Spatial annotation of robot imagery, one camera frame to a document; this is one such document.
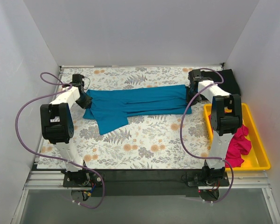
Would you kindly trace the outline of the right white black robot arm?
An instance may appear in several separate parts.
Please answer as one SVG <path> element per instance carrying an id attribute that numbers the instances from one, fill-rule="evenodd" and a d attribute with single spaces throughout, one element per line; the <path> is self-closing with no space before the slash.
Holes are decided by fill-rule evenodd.
<path id="1" fill-rule="evenodd" d="M 209 77 L 203 77 L 200 69 L 192 70 L 188 74 L 189 86 L 187 101 L 191 105 L 206 98 L 211 102 L 210 125 L 213 131 L 210 154 L 204 159 L 202 169 L 189 179 L 189 186 L 213 185 L 227 179 L 225 172 L 226 155 L 230 142 L 242 126 L 241 97 L 222 90 Z"/>

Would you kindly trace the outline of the teal blue t shirt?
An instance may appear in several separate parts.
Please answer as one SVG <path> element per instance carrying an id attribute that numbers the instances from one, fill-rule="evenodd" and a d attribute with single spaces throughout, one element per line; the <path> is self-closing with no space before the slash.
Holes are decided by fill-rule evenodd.
<path id="1" fill-rule="evenodd" d="M 129 90 L 88 90 L 91 107 L 84 119 L 97 122 L 104 135 L 128 124 L 128 117 L 140 115 L 183 114 L 186 106 L 186 86 L 173 85 Z"/>

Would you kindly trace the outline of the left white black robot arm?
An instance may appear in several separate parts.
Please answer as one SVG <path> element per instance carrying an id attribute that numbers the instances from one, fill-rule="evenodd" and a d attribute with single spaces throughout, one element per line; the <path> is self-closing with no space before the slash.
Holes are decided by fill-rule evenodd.
<path id="1" fill-rule="evenodd" d="M 41 105 L 42 135 L 59 150 L 61 158 L 66 160 L 64 174 L 68 179 L 84 187 L 89 183 L 90 175 L 83 171 L 84 161 L 73 142 L 74 124 L 70 109 L 75 103 L 82 109 L 88 109 L 92 98 L 84 91 L 83 75 L 73 74 L 70 84 L 70 90 L 60 94 L 50 104 Z"/>

